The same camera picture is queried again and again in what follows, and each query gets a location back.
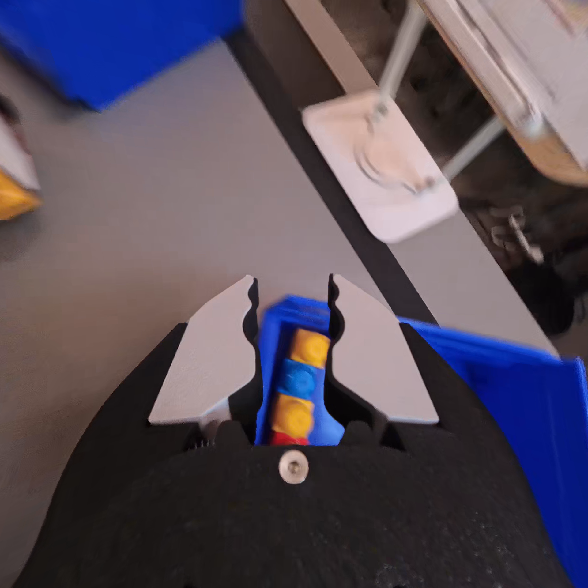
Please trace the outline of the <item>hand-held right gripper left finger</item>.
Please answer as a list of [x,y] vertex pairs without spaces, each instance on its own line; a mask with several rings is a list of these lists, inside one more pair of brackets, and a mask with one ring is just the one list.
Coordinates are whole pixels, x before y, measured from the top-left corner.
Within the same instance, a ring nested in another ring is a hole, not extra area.
[[152,406],[154,426],[195,423],[206,435],[225,421],[256,433],[263,401],[258,280],[246,275],[187,323]]

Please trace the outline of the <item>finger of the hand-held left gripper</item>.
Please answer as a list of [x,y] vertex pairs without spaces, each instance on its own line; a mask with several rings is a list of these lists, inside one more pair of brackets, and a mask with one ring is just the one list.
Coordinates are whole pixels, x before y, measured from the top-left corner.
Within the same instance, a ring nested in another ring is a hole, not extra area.
[[39,191],[33,159],[20,144],[12,127],[1,117],[1,170],[20,187]]

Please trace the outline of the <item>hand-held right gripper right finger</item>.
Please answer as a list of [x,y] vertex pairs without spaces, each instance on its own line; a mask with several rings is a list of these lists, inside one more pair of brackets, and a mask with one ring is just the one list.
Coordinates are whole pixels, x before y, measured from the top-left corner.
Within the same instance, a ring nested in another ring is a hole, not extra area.
[[439,416],[396,315],[339,274],[329,277],[330,375],[388,421],[436,425]]

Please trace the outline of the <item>blue mega block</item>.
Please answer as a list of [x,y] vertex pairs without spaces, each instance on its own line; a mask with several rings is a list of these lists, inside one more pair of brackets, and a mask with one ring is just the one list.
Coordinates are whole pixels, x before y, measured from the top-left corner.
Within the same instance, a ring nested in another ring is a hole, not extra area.
[[310,364],[285,358],[281,362],[276,380],[276,393],[311,401],[320,383],[323,371]]

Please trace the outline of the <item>blue plastic bin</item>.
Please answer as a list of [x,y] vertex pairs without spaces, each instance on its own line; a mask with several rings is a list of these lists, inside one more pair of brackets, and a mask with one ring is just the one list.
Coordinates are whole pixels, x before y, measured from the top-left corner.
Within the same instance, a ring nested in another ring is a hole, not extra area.
[[[327,302],[289,295],[269,306],[258,347],[263,402],[255,445],[270,440],[282,362],[296,329],[327,335]],[[412,326],[477,394],[507,437],[533,490],[555,551],[575,587],[587,587],[587,380],[581,359],[399,318]],[[334,445],[343,426],[323,402],[324,374],[311,396],[310,445]]]
[[63,98],[101,110],[240,29],[243,1],[1,1],[1,45]]

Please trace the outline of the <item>black round stand base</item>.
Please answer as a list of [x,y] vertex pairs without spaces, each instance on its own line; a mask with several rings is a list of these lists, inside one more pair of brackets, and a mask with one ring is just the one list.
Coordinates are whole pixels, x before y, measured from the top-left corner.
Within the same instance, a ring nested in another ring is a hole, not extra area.
[[547,337],[563,335],[570,329],[575,298],[552,266],[525,261],[505,275]]

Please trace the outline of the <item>white power strip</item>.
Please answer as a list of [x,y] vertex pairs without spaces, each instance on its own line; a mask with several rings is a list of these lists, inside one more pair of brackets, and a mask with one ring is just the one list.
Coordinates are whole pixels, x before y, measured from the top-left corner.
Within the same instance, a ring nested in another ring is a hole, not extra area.
[[544,264],[543,250],[526,237],[526,216],[522,206],[490,208],[489,215],[494,221],[490,228],[490,240],[495,246],[508,253],[522,254],[535,265]]

